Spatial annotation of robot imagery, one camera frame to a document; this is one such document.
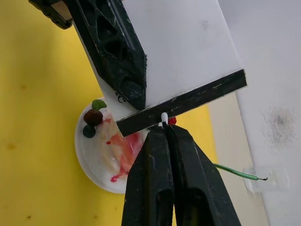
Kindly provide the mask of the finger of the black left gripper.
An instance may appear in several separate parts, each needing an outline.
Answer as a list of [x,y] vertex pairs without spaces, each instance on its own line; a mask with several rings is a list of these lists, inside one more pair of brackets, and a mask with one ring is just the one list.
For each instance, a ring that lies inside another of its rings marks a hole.
[[120,0],[69,0],[98,75],[136,110],[146,106],[147,58]]
[[28,2],[59,28],[65,30],[72,26],[73,18],[63,0],[28,0]]

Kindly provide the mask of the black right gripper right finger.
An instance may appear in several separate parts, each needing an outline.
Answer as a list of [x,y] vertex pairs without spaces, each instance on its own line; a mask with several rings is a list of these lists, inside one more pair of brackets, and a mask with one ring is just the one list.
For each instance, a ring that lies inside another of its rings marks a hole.
[[219,171],[192,135],[179,126],[169,126],[168,145],[177,225],[239,226]]

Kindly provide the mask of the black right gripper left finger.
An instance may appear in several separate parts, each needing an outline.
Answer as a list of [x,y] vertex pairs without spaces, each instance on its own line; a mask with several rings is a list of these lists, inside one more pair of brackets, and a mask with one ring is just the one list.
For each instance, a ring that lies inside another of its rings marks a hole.
[[174,183],[167,138],[152,129],[127,176],[123,226],[170,226]]

